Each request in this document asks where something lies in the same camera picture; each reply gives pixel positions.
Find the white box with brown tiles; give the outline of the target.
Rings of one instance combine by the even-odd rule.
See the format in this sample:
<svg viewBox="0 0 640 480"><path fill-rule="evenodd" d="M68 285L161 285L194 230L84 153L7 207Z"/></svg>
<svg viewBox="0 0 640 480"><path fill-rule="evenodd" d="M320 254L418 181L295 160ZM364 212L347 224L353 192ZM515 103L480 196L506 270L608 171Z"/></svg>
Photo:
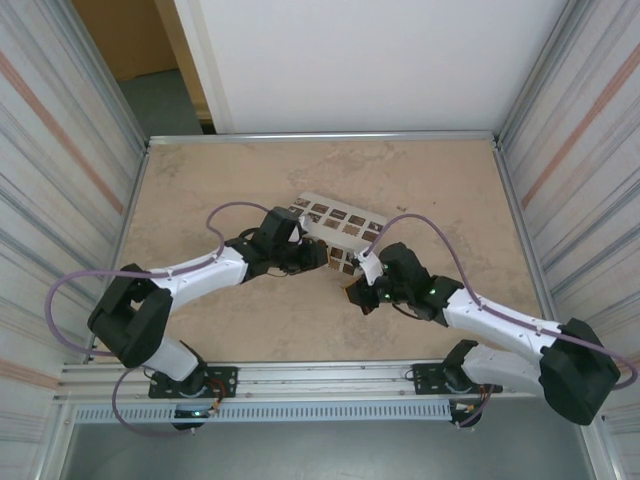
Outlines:
<svg viewBox="0 0 640 480"><path fill-rule="evenodd" d="M352 259L378 237L387 218L311 192L302 192L288 210L304 216L307 236L324 245L328 266L350 276L361 270Z"/></svg>

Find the white partition panel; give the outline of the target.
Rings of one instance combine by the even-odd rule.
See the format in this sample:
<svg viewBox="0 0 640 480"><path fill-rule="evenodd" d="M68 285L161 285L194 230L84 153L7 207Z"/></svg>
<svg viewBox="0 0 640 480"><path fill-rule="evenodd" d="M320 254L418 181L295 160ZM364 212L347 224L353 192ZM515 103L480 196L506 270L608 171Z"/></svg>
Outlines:
<svg viewBox="0 0 640 480"><path fill-rule="evenodd" d="M567 0L174 0L217 131L497 129Z"/></svg>

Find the brown cardboard box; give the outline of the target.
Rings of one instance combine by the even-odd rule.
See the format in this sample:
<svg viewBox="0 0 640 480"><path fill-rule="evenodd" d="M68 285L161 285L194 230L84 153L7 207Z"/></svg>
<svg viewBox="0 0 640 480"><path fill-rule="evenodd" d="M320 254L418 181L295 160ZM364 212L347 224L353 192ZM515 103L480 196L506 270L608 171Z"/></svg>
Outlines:
<svg viewBox="0 0 640 480"><path fill-rule="evenodd" d="M71 0L118 81L178 67L154 0Z"/></svg>

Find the aluminium mounting rail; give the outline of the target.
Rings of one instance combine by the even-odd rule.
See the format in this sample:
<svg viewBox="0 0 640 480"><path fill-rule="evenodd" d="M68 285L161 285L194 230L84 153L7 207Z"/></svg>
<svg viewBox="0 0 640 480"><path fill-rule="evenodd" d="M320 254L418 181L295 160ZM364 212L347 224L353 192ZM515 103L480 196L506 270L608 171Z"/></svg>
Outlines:
<svg viewBox="0 0 640 480"><path fill-rule="evenodd" d="M234 402L341 401L408 399L415 395L410 380L414 360L347 362L239 362L225 387ZM127 373L116 363L67 365L53 400L56 404L106 404L117 380L118 399L146 403L150 376L137 369Z"/></svg>

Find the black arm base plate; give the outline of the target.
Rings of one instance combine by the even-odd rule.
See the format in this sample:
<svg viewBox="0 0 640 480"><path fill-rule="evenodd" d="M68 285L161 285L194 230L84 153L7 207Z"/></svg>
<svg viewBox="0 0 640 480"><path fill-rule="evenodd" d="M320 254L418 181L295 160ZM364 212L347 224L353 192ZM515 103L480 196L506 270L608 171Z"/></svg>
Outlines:
<svg viewBox="0 0 640 480"><path fill-rule="evenodd" d="M413 385L416 395L481 395L490 388L489 384L453 386L446 378L441 363L413 364L405 372L404 379Z"/></svg>
<svg viewBox="0 0 640 480"><path fill-rule="evenodd" d="M239 369L229 366L198 366L185 380L176 381L164 373L151 376L148 396L152 399L234 398Z"/></svg>

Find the aluminium rear frame bar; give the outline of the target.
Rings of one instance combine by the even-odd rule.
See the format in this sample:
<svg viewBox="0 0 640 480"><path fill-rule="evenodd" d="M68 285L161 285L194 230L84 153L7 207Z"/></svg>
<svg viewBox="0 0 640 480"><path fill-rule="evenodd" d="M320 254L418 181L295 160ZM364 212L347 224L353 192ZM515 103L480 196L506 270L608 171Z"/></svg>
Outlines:
<svg viewBox="0 0 640 480"><path fill-rule="evenodd" d="M326 132L326 133L254 133L216 135L151 136L150 146L179 144L257 144L257 143L318 143L359 141L489 141L491 131L442 130L406 132Z"/></svg>

